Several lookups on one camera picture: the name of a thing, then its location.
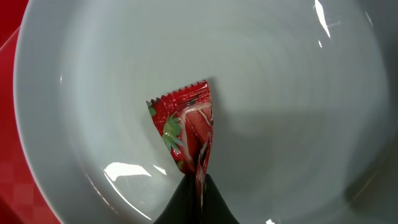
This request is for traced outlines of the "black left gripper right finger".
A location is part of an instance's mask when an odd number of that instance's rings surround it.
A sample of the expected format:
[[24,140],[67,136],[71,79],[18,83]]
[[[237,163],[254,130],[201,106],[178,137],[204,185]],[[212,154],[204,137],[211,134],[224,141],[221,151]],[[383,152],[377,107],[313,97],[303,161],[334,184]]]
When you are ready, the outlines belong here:
[[202,223],[239,224],[209,174],[205,177],[203,190]]

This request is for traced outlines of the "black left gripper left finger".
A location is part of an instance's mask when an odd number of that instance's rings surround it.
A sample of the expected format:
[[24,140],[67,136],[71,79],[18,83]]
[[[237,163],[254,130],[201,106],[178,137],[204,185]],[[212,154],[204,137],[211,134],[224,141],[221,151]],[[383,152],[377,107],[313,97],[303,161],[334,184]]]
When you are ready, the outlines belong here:
[[198,224],[195,178],[186,175],[154,224]]

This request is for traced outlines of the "red snack wrapper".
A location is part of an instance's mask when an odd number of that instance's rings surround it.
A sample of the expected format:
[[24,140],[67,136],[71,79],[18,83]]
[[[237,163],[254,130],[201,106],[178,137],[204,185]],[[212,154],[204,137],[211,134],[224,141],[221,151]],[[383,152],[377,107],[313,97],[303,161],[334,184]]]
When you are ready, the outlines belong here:
[[213,143],[213,103],[206,80],[147,102],[155,128],[178,169],[195,178],[195,194],[203,206],[203,188]]

